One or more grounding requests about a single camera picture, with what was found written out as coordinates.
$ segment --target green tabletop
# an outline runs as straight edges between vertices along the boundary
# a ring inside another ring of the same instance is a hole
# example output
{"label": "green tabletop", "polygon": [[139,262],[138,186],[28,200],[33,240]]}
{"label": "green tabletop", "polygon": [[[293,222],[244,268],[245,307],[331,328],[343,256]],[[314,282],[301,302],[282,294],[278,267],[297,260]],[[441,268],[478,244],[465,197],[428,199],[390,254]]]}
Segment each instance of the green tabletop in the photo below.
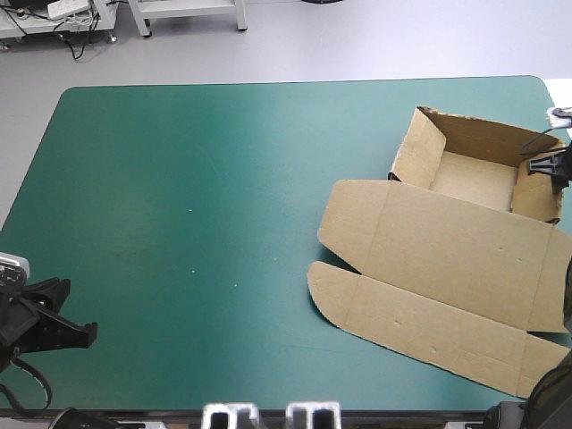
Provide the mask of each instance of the green tabletop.
{"label": "green tabletop", "polygon": [[336,329],[308,294],[308,265],[335,259],[316,238],[332,185],[384,178],[416,105],[543,130],[552,101],[532,77],[66,91],[0,233],[32,281],[71,279],[64,316],[99,322],[89,350],[27,356],[53,407],[507,398]]}

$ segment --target shelf leg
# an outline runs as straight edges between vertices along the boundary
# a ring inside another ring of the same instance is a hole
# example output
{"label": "shelf leg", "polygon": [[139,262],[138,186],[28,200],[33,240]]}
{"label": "shelf leg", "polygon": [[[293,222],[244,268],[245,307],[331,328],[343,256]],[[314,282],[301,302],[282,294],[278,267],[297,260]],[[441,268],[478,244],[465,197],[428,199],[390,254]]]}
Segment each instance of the shelf leg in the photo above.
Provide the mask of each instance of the shelf leg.
{"label": "shelf leg", "polygon": [[248,29],[248,25],[247,15],[244,11],[244,0],[234,0],[234,6],[236,8],[236,20],[238,23],[239,31],[246,31]]}
{"label": "shelf leg", "polygon": [[148,38],[151,36],[151,31],[149,27],[146,25],[146,19],[143,18],[143,14],[139,9],[139,0],[129,0],[129,6],[131,8],[131,13],[133,13],[133,19],[137,24],[137,29],[139,30],[139,34],[144,38]]}

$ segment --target unfolded cardboard box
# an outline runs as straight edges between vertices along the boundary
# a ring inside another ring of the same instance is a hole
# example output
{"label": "unfolded cardboard box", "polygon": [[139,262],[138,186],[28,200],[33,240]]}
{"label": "unfolded cardboard box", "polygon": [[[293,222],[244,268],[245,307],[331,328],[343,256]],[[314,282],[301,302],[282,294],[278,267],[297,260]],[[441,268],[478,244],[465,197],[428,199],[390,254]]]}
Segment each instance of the unfolded cardboard box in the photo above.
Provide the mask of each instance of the unfolded cardboard box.
{"label": "unfolded cardboard box", "polygon": [[[536,136],[417,108],[389,181],[335,184],[319,240],[359,273],[320,262],[312,298],[341,329],[500,391],[526,397],[569,350],[528,332],[564,332],[572,238],[561,193],[528,175]],[[550,136],[534,149],[562,146]]]}

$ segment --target white floor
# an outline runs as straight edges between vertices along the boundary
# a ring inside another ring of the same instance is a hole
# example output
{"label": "white floor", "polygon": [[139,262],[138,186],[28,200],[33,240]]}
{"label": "white floor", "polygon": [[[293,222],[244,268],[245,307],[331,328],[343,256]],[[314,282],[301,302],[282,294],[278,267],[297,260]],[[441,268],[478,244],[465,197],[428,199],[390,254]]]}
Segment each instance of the white floor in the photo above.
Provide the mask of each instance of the white floor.
{"label": "white floor", "polygon": [[157,21],[153,37],[144,39],[127,5],[120,4],[119,43],[90,48],[81,63],[55,40],[15,44],[0,53],[0,225],[58,97],[70,87],[514,74],[572,78],[569,0],[259,1],[247,6],[244,33],[232,15],[219,15]]}

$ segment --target white shelf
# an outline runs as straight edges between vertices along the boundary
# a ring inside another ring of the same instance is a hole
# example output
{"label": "white shelf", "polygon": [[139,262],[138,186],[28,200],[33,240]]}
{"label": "white shelf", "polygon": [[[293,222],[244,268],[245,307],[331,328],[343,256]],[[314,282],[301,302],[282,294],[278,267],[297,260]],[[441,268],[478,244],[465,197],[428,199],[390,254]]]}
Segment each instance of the white shelf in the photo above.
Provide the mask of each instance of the white shelf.
{"label": "white shelf", "polygon": [[[97,24],[96,29],[112,29],[115,25],[115,16],[117,12],[117,4],[105,6],[106,13],[101,13],[102,19]],[[47,16],[47,10],[36,11],[37,14]],[[48,21],[34,16],[29,16],[25,20],[19,20],[14,16],[18,25],[29,34],[50,33],[54,31],[54,27],[59,21]],[[87,31],[89,26],[76,24],[62,24],[57,28],[58,31]],[[1,38],[18,38],[22,36],[21,31],[16,27],[8,16],[7,12],[0,10],[0,39]]]}
{"label": "white shelf", "polygon": [[139,3],[143,18],[214,15],[234,13],[232,0],[152,0]]}
{"label": "white shelf", "polygon": [[151,36],[149,20],[154,18],[234,13],[238,29],[247,29],[244,0],[129,0],[129,6],[139,34],[146,38]]}

